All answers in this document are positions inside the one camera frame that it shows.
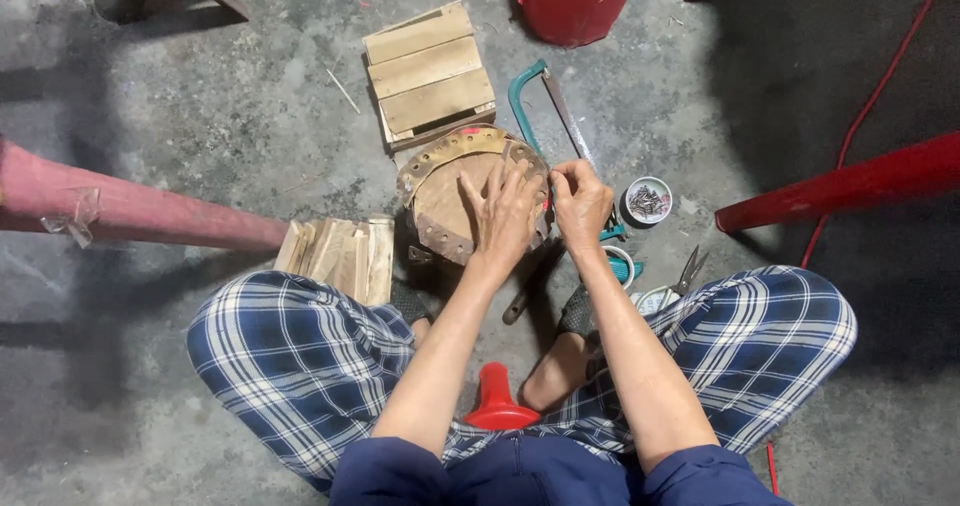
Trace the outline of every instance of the concrete floor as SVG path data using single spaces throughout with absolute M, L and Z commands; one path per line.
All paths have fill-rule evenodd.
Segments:
M 46 158 L 265 216 L 395 212 L 360 39 L 451 0 L 244 0 L 255 21 L 199 0 L 151 0 L 137 25 L 92 0 L 0 0 L 0 131 Z M 630 0 L 603 41 L 545 46 L 512 0 L 462 0 L 500 108 L 544 57 L 622 193 L 654 174 L 679 198 L 628 249 L 638 290 L 672 282 L 694 245 L 702 280 L 796 264 L 809 225 L 735 241 L 715 209 L 823 172 L 921 0 Z M 857 162 L 957 127 L 960 0 L 939 0 L 867 119 Z M 327 83 L 335 72 L 361 115 Z M 572 149 L 542 87 L 524 92 L 549 162 Z M 782 493 L 798 505 L 954 504 L 960 484 L 960 196 L 834 217 L 811 268 L 860 319 L 846 365 L 778 431 Z M 0 478 L 5 504 L 286 504 L 322 499 L 210 397 L 184 329 L 202 300 L 267 257 L 175 245 L 0 236 Z M 572 291 L 518 324 L 487 318 L 483 362 L 519 384 Z M 762 454 L 751 457 L 765 478 Z

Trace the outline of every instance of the blue plaid pants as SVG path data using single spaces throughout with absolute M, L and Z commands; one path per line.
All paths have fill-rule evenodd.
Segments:
M 707 283 L 650 327 L 690 380 L 724 447 L 745 453 L 846 358 L 857 339 L 849 304 L 819 275 L 790 266 Z M 200 307 L 187 333 L 198 375 L 280 462 L 329 492 L 340 454 L 365 438 L 413 357 L 414 335 L 389 305 L 368 308 L 280 271 L 236 279 Z M 537 424 L 615 462 L 633 451 L 605 361 Z M 453 421 L 450 466 L 501 436 Z

